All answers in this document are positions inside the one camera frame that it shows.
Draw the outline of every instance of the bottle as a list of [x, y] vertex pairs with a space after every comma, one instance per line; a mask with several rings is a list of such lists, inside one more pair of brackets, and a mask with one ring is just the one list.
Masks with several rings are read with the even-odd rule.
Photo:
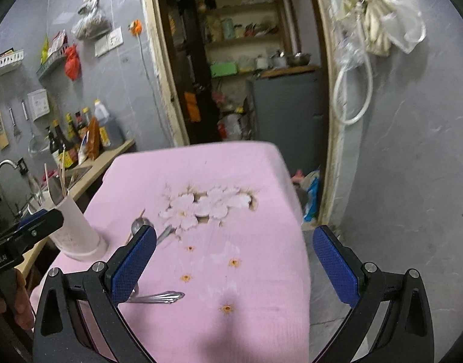
[[100, 142], [104, 146], [104, 150], [116, 149], [124, 143], [117, 122], [100, 100], [95, 100], [94, 116], [99, 122]]
[[65, 115], [65, 119], [67, 120], [67, 135], [68, 135], [68, 140], [73, 143], [73, 146], [75, 150], [78, 151], [80, 150], [80, 137], [78, 136], [77, 129], [75, 128], [74, 121], [72, 120], [72, 115], [70, 113], [67, 113]]
[[80, 112], [75, 113], [75, 118], [77, 120], [78, 136], [80, 137], [80, 139], [83, 139], [85, 137], [85, 134], [87, 133], [87, 131], [89, 129], [87, 127], [87, 124], [83, 121], [83, 118], [82, 118]]
[[84, 123], [88, 127], [90, 124], [90, 120], [92, 120], [92, 113], [90, 113], [89, 108], [83, 108], [82, 109], [83, 117], [84, 117]]
[[60, 124], [58, 120], [53, 120], [53, 127], [55, 127], [55, 133], [57, 138], [60, 140], [61, 143], [61, 151], [59, 153], [63, 153], [63, 147], [65, 146], [65, 158], [63, 158], [62, 163], [65, 169], [73, 168], [74, 166], [78, 165], [78, 155], [75, 151], [73, 143], [70, 142], [62, 132], [60, 128]]
[[48, 131], [48, 141], [50, 143], [51, 156], [53, 157], [53, 160], [55, 161], [57, 166], [59, 166], [61, 164], [61, 158], [59, 154], [59, 149], [61, 147], [60, 141], [58, 140], [58, 138], [55, 138], [55, 136], [53, 135], [53, 132], [50, 130], [50, 127], [47, 127], [47, 131]]

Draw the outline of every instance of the green container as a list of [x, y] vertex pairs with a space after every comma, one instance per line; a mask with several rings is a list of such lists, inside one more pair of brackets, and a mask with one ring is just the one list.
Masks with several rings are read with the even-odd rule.
[[235, 75], [238, 72], [236, 68], [236, 62], [212, 64], [210, 66], [210, 71], [212, 78]]

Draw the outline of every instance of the dark door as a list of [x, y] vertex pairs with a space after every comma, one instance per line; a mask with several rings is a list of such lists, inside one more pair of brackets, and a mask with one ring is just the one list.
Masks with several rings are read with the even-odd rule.
[[211, 98], [211, 73], [206, 60], [195, 0], [165, 0], [161, 9], [173, 76], [191, 144], [220, 141], [219, 110]]

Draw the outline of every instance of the red plastic bag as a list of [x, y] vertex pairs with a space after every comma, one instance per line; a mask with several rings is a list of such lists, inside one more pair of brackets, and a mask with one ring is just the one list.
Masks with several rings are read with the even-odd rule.
[[75, 80], [80, 71], [80, 59], [77, 54], [77, 45], [72, 45], [65, 50], [67, 61], [65, 63], [65, 75]]

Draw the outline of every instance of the white hose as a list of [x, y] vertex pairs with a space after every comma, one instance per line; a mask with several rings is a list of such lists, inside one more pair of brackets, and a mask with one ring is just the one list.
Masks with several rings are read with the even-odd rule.
[[371, 69], [371, 62], [369, 60], [368, 52], [366, 51], [366, 45], [364, 41], [364, 34], [363, 34], [363, 25], [361, 24], [361, 15], [358, 14], [356, 16], [356, 30], [358, 32], [359, 40], [361, 42], [361, 47], [364, 51], [364, 65], [366, 67], [366, 77], [368, 79], [368, 91], [366, 93], [366, 100], [364, 101], [363, 107], [359, 111], [359, 113], [354, 116], [350, 120], [345, 120], [342, 117], [342, 111], [339, 109], [339, 88], [344, 78], [344, 74], [347, 71], [347, 67], [343, 65], [337, 75], [336, 84], [334, 85], [334, 92], [332, 94], [332, 110], [334, 111], [334, 115], [341, 124], [344, 125], [353, 125], [356, 124], [366, 113], [366, 110], [369, 108], [369, 104], [371, 103], [371, 96], [373, 95], [373, 70]]

